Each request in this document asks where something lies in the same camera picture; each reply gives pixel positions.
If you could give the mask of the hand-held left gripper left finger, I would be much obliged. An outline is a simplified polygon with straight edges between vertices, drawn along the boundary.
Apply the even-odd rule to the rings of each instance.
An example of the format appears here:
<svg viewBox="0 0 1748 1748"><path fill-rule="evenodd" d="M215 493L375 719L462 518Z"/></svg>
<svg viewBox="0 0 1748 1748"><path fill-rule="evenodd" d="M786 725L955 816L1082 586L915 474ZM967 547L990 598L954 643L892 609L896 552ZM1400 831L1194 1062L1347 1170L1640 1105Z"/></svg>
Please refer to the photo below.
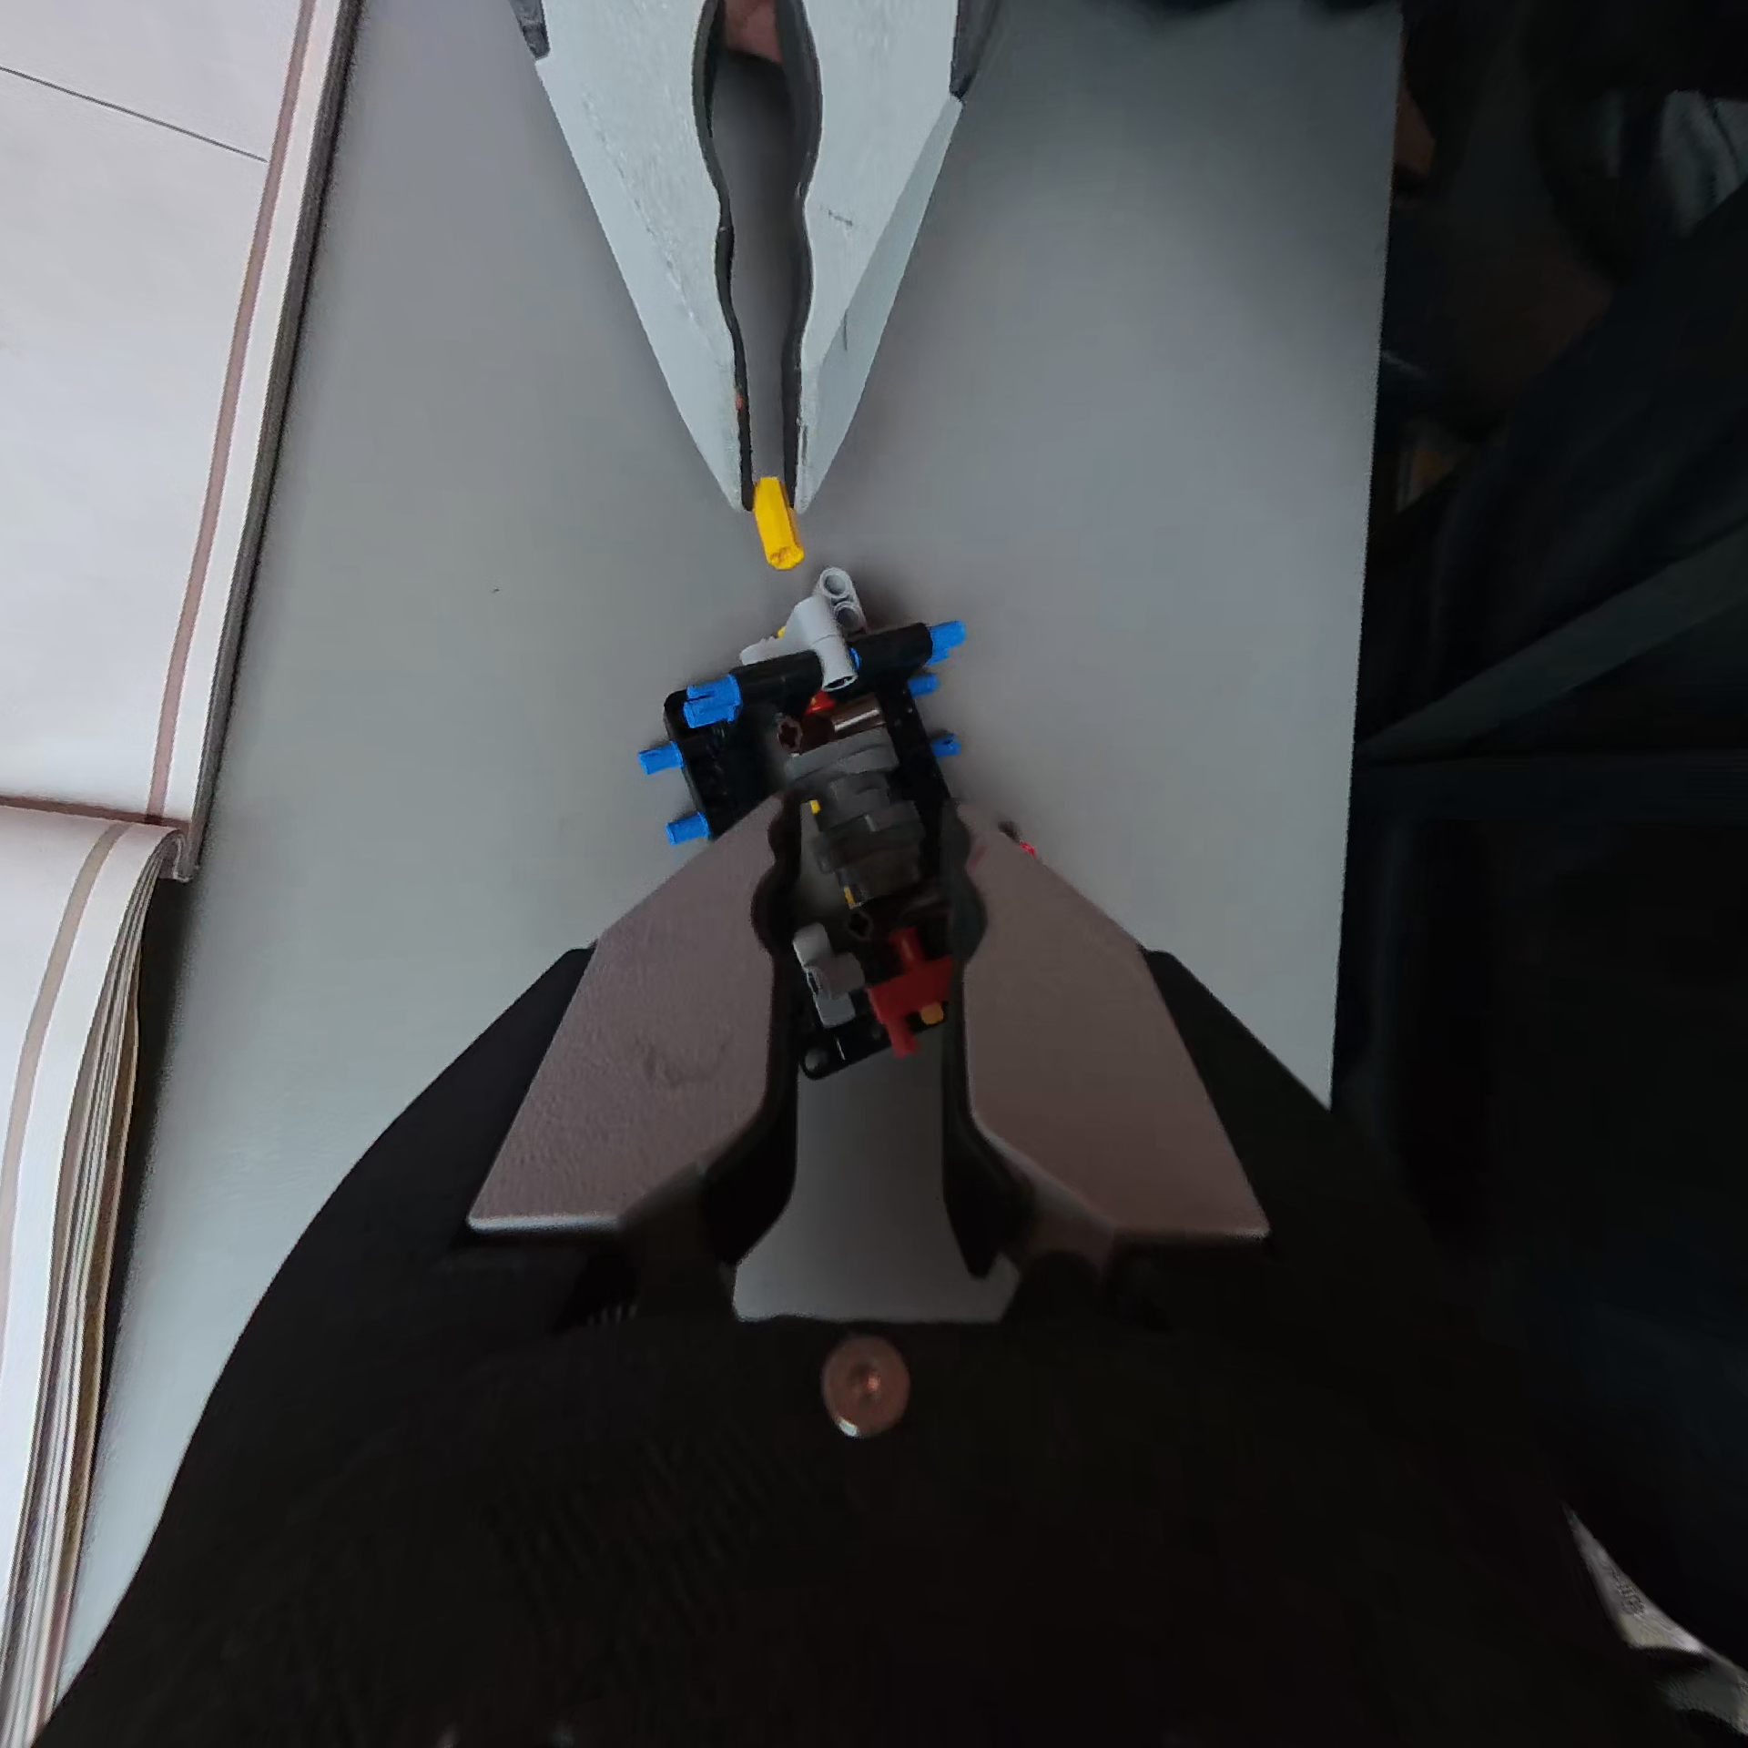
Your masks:
<svg viewBox="0 0 1748 1748"><path fill-rule="evenodd" d="M793 999L772 900L794 881L777 794L605 927L469 1210L481 1238L642 1248L697 1231L739 1263L794 1181Z"/></svg>

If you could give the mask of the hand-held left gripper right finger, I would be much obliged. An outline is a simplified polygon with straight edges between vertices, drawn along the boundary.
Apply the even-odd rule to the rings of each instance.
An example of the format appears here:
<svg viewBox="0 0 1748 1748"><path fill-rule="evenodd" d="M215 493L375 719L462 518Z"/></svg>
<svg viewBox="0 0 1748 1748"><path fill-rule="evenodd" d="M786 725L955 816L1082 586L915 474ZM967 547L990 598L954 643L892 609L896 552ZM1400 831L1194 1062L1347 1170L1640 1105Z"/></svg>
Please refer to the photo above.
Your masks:
<svg viewBox="0 0 1748 1748"><path fill-rule="evenodd" d="M945 1201L971 1273L1265 1241L1143 945L987 810L954 804L940 852Z"/></svg>

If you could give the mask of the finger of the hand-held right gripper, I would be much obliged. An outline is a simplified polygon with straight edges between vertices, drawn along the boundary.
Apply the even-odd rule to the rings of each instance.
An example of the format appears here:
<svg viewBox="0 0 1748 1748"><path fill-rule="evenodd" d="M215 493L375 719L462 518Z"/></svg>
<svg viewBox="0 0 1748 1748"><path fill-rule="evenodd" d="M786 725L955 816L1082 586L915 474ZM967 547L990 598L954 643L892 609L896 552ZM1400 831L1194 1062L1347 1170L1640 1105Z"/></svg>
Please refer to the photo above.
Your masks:
<svg viewBox="0 0 1748 1748"><path fill-rule="evenodd" d="M752 506L732 217L711 142L714 1L546 1L540 78L669 393L709 474Z"/></svg>
<svg viewBox="0 0 1748 1748"><path fill-rule="evenodd" d="M960 4L779 4L799 127L782 468L810 509L855 421L962 117Z"/></svg>

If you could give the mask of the black lego frame assembly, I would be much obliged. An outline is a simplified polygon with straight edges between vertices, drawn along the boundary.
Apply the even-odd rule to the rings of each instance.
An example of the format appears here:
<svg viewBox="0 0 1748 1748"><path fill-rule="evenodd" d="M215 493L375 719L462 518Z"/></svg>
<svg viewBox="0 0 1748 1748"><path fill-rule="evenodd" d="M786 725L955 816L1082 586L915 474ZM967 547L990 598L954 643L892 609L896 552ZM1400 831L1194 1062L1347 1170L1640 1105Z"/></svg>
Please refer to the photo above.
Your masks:
<svg viewBox="0 0 1748 1748"><path fill-rule="evenodd" d="M854 576L824 565L767 639L662 703L642 772L679 772L689 808L670 845L722 839L770 797L794 797L790 951L806 988L799 1068L826 1080L914 1056L947 1023L955 974L940 821L962 747L921 701L967 639L962 619L869 622Z"/></svg>

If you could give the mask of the lego instruction booklet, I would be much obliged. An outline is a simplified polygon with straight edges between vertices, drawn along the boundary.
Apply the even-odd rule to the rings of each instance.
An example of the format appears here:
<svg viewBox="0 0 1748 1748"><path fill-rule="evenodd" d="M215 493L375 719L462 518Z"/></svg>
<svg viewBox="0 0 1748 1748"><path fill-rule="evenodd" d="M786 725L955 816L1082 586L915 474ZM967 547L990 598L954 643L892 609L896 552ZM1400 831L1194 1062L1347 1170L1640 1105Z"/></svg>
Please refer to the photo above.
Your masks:
<svg viewBox="0 0 1748 1748"><path fill-rule="evenodd" d="M53 1714L140 956L198 865L360 4L5 4L3 1714Z"/></svg>

